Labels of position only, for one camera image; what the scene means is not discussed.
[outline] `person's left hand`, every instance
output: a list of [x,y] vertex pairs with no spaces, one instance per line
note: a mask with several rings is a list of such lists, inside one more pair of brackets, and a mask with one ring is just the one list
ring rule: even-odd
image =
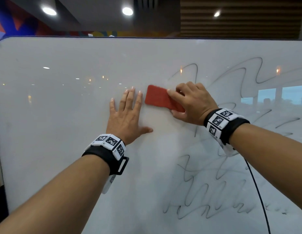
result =
[[126,90],[119,103],[118,112],[115,110],[114,98],[110,101],[110,117],[107,125],[107,134],[119,137],[125,145],[134,142],[142,134],[153,132],[150,127],[139,127],[139,113],[142,105],[142,93],[139,91],[133,108],[135,88]]

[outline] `black wristband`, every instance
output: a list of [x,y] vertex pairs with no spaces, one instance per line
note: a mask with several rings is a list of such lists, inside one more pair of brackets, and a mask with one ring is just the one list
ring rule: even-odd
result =
[[247,119],[244,118],[236,118],[230,122],[228,122],[227,126],[222,130],[222,134],[220,135],[220,140],[224,145],[229,144],[229,138],[233,134],[233,132],[242,124],[250,123]]
[[219,110],[222,110],[222,108],[215,109],[215,110],[211,111],[211,112],[206,116],[206,118],[204,119],[204,123],[203,123],[203,125],[204,125],[205,127],[208,126],[208,120],[212,117],[212,115],[214,115],[214,113],[217,112],[217,111],[219,111]]
[[119,161],[114,157],[112,151],[102,147],[102,146],[90,146],[84,153],[82,156],[87,155],[87,154],[93,154],[93,155],[97,155],[98,157],[102,158],[103,161],[105,161],[108,166],[110,167],[110,175],[121,175],[123,173],[123,170],[129,160],[128,157],[124,157],[123,158],[126,160],[121,171],[118,172],[123,159],[120,159]]

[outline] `hand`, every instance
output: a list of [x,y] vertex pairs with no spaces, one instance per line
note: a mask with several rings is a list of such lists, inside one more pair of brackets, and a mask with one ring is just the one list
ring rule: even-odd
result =
[[186,110],[184,113],[172,110],[173,117],[184,122],[202,126],[206,116],[212,110],[218,109],[216,102],[201,83],[181,83],[176,86],[176,91],[167,90],[167,93]]
[[114,98],[110,101],[110,117],[106,133],[119,137],[125,145],[129,145],[142,134],[153,132],[153,129],[150,127],[138,126],[142,93],[139,91],[133,108],[134,95],[134,87],[123,93],[122,99],[119,102],[118,112],[115,110]]

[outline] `red eraser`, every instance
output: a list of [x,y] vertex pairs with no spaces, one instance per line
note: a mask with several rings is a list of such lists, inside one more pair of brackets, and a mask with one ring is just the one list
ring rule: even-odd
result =
[[145,104],[153,105],[157,107],[164,107],[178,112],[185,112],[186,110],[182,105],[173,100],[168,94],[167,90],[158,86],[149,85]]

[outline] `black object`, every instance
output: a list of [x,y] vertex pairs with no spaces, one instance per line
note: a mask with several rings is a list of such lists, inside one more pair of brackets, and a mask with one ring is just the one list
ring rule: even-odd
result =
[[219,111],[219,110],[222,110],[222,108],[215,109],[215,110],[211,111],[211,112],[206,116],[206,118],[204,119],[204,123],[203,123],[203,125],[204,125],[205,127],[208,126],[208,120],[212,117],[212,115],[214,115],[214,113],[217,112],[217,111]]
[[230,122],[228,122],[227,126],[222,130],[222,134],[220,135],[220,140],[223,142],[224,145],[229,144],[229,137],[232,133],[242,124],[250,122],[244,118],[236,118]]
[[8,217],[8,206],[6,200],[5,186],[0,187],[0,223]]
[[[121,159],[118,161],[111,150],[108,150],[102,146],[90,146],[82,156],[87,155],[87,154],[93,154],[97,155],[98,157],[102,158],[110,167],[110,175],[122,175],[129,158],[122,156]],[[119,168],[122,164],[122,161],[125,159],[125,163],[120,171]]]

